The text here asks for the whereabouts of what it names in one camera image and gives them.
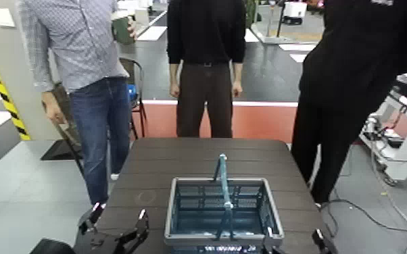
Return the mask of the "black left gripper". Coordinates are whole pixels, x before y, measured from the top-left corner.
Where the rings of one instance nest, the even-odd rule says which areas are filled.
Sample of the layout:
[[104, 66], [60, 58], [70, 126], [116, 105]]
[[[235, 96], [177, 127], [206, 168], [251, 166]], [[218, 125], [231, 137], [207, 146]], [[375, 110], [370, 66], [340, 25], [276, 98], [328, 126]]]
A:
[[139, 212], [135, 227], [123, 234], [87, 231], [95, 227], [105, 206], [105, 203], [96, 203], [79, 219], [74, 243], [76, 254], [113, 254], [118, 251], [135, 251], [149, 236], [149, 216], [146, 209]]

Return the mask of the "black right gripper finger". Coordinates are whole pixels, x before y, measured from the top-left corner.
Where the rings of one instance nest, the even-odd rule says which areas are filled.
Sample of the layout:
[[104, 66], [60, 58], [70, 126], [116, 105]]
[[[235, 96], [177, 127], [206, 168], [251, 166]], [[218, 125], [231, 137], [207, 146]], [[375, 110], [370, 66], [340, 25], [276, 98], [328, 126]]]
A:
[[261, 254], [285, 254], [280, 246], [274, 243], [273, 232], [271, 227], [267, 227], [266, 234], [262, 244]]
[[320, 229], [312, 233], [312, 240], [318, 247], [320, 254], [338, 254], [338, 250], [333, 242], [327, 238]]

